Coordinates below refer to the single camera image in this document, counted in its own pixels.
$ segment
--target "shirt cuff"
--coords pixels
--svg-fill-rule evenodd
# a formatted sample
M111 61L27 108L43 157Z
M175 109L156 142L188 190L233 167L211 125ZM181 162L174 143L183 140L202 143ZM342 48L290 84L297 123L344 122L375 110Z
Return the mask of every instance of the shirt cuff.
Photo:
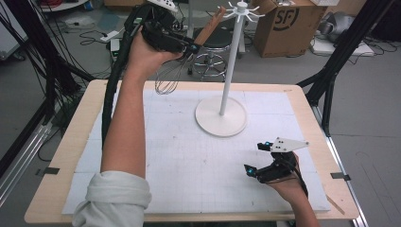
M88 186L87 201L125 203L143 206L151 201L148 182L122 171L95 174Z

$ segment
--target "forearm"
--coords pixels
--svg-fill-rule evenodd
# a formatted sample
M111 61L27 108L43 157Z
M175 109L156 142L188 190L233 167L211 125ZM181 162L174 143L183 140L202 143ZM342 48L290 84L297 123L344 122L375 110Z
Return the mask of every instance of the forearm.
M101 171L118 170L145 178L144 81L127 70L103 147Z
M297 200L292 201L290 204L295 214L297 227L320 226L306 196L301 196Z

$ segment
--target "cardboard box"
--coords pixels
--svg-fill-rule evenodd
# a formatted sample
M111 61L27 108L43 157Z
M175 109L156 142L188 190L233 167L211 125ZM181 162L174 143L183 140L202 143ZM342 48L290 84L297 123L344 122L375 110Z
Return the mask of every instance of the cardboard box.
M104 0L104 6L115 10L131 10L136 5L142 5L147 0Z
M309 48L327 7L318 7L309 0L292 0L282 6L275 0L253 0L259 6L259 18L253 45L262 58L303 55Z

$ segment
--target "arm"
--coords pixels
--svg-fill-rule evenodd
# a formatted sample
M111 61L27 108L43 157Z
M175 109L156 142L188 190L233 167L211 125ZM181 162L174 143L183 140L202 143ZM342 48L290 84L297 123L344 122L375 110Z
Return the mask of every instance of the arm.
M159 52L150 47L140 32L130 50L118 101L103 148L100 171L117 170L145 178L145 81L165 62L179 53Z
M284 200L289 202L295 215L297 227L320 226L295 173L285 179L280 179L279 182L270 182L267 185L274 188Z

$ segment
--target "hand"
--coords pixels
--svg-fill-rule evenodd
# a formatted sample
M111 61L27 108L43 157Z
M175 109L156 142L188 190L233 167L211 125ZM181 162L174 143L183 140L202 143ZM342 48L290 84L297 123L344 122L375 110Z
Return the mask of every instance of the hand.
M298 155L295 155L297 163L299 163ZM268 186L274 188L280 196L288 201L289 203L294 203L298 201L300 198L306 197L304 190L301 187L300 180L295 172L292 172L291 175L266 183Z
M138 30L132 41L126 75L134 74L141 82L145 82L164 62L178 59L182 53L155 50L144 40L141 30Z

